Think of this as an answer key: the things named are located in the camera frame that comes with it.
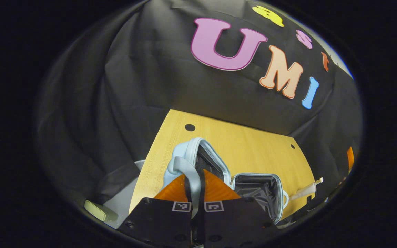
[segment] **bag handle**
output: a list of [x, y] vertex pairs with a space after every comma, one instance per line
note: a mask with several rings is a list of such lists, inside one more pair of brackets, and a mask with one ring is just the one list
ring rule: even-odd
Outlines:
[[289, 195], [284, 190], [283, 195], [286, 197], [286, 202], [283, 204], [283, 209], [285, 209], [287, 207], [287, 204], [289, 203]]
[[185, 174], [186, 178], [189, 181], [192, 201], [191, 218], [194, 218], [199, 210], [200, 190], [202, 188], [202, 182], [200, 181], [199, 173], [195, 170], [194, 166], [188, 162], [188, 160], [178, 156], [174, 157], [172, 170], [180, 171], [181, 173]]

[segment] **open bag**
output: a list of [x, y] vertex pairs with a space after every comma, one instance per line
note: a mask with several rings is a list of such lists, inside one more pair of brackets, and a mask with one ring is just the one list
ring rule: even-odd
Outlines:
[[283, 190], [280, 177], [268, 173], [238, 173], [231, 179], [225, 162], [211, 144], [203, 138], [193, 138], [178, 144], [172, 152], [164, 174], [163, 188], [184, 174], [189, 181], [192, 200], [192, 217], [198, 211], [201, 181], [198, 171], [213, 173], [242, 198], [253, 197], [277, 224], [288, 204], [289, 196]]

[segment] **blue letter i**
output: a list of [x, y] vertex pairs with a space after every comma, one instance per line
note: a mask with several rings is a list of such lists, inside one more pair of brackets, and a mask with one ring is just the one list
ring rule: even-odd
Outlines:
[[304, 100], [301, 101], [304, 108], [307, 108], [307, 109], [312, 108], [313, 97], [315, 97], [316, 89], [318, 89], [318, 87], [319, 87], [318, 81], [316, 79], [314, 79], [313, 77], [310, 77], [309, 91], [307, 91], [306, 98], [304, 98]]

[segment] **light green object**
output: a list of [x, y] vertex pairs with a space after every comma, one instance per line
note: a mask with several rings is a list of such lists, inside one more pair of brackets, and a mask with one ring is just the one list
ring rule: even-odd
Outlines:
[[84, 207], [88, 212], [90, 212], [90, 214], [92, 214], [94, 217], [98, 218], [101, 221], [117, 220], [117, 213], [100, 204], [95, 204], [91, 201], [86, 200]]

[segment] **orange letter m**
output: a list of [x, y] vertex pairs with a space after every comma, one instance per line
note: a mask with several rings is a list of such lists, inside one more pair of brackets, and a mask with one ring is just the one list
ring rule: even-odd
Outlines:
[[277, 91], [283, 89], [283, 95], [293, 99], [295, 97], [296, 86], [298, 85], [299, 76], [303, 72], [303, 67], [295, 62], [287, 69], [286, 55], [284, 52], [271, 45], [269, 50], [272, 52], [271, 63], [266, 72], [266, 76], [260, 78], [260, 85], [268, 89], [273, 89], [275, 87], [275, 77], [277, 77]]

